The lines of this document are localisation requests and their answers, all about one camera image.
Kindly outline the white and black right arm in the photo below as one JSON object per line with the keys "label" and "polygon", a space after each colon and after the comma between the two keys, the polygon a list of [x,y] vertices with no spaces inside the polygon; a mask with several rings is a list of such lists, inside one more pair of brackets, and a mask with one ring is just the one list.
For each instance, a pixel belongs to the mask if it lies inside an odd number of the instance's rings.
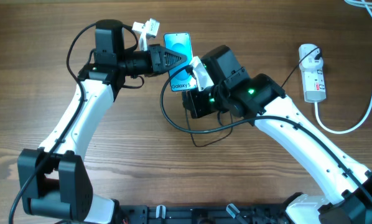
{"label": "white and black right arm", "polygon": [[294,223],[372,223],[372,171],[346,155],[269,76],[250,77],[222,45],[190,62],[197,87],[183,95],[193,118],[227,111],[277,141],[312,176],[320,196],[300,194],[285,208]]}

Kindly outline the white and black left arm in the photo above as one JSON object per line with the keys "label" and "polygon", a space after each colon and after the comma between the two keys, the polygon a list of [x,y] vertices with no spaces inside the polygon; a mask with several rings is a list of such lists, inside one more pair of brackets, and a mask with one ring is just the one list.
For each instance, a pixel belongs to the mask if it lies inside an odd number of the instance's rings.
{"label": "white and black left arm", "polygon": [[184,55],[149,45],[159,23],[149,19],[128,26],[113,19],[93,23],[95,47],[73,79],[75,94],[50,135],[17,159],[20,191],[14,205],[29,215],[59,223],[127,223],[119,202],[93,192],[84,159],[96,128],[113,105],[127,77],[145,79],[185,62]]}

